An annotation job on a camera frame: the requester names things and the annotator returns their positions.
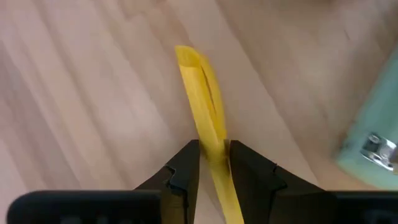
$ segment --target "yellow plastic strip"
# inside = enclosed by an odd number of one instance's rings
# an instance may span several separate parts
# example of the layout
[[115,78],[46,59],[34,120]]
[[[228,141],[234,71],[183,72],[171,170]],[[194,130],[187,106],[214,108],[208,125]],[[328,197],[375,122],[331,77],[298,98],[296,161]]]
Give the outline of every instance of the yellow plastic strip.
[[191,47],[176,46],[175,51],[225,220],[227,224],[244,223],[229,167],[224,110],[213,69]]

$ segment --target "wooden surface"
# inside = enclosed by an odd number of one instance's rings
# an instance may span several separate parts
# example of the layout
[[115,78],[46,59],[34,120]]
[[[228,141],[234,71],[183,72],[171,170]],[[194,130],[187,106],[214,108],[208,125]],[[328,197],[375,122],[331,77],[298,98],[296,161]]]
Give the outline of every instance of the wooden surface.
[[[174,45],[210,59],[231,139],[326,189],[395,46],[395,0],[1,0],[0,214],[37,189],[133,189],[195,127]],[[202,161],[197,223],[222,223]]]

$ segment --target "light green object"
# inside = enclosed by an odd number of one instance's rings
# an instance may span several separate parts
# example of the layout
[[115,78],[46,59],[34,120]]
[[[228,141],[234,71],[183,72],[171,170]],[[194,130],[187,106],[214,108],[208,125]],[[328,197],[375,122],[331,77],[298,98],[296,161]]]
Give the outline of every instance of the light green object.
[[360,150],[369,133],[398,142],[398,49],[392,54],[355,119],[337,158],[338,165],[363,182],[386,190],[398,190],[398,175],[365,159]]

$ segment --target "light wood grain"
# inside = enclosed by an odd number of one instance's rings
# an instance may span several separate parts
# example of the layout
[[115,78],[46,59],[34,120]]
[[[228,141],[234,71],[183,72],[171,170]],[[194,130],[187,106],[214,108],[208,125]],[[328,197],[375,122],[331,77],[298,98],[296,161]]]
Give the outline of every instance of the light wood grain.
[[[394,0],[0,1],[0,204],[133,189],[197,138],[174,45],[208,56],[231,139],[326,189],[398,36]],[[222,223],[201,161],[197,223]]]

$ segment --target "wooden table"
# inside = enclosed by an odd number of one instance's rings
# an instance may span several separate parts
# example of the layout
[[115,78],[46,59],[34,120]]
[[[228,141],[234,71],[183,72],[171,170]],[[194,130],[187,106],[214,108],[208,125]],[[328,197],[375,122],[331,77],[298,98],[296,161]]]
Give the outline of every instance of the wooden table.
[[[208,56],[231,139],[326,189],[398,35],[395,0],[0,1],[0,212],[37,189],[133,189],[197,138],[174,45]],[[197,223],[222,223],[205,161]]]

